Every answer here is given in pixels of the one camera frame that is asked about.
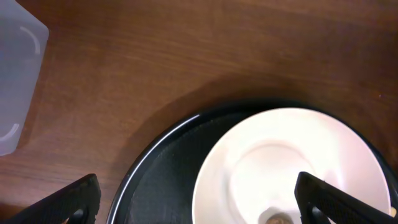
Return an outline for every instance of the white round dish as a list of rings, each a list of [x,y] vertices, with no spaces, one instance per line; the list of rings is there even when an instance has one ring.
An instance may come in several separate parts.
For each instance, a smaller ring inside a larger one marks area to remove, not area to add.
[[[387,182],[368,145],[331,116],[300,108],[256,114],[231,128],[205,159],[193,193],[194,224],[299,224],[294,197],[306,171],[390,214]]]

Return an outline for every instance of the wooden table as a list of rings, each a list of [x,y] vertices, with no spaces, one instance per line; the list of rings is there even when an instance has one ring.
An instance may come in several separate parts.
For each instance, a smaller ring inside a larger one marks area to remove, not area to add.
[[[340,117],[398,170],[398,2],[19,0],[50,30],[16,152],[0,157],[0,213],[85,174],[104,223],[145,146],[195,110],[247,96]]]

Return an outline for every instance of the black tray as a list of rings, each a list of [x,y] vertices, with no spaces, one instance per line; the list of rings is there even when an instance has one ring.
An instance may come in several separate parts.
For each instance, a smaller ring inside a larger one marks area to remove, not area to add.
[[[288,107],[326,113],[296,101],[250,99],[216,106],[173,125],[153,140],[133,163],[115,195],[106,223],[192,223],[196,177],[214,144],[247,117]],[[379,161],[387,179],[391,204],[397,208],[395,173],[379,151],[356,133]]]

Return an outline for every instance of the plastic container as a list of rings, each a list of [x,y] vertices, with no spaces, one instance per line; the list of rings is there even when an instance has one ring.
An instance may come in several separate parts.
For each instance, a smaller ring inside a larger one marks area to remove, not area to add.
[[[49,30],[13,0],[0,0],[0,156],[15,151]]]

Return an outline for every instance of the brown food item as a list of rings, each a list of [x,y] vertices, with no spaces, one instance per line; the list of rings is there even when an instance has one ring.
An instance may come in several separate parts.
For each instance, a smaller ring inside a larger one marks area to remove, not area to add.
[[[270,218],[266,224],[291,224],[288,220],[284,218]]]

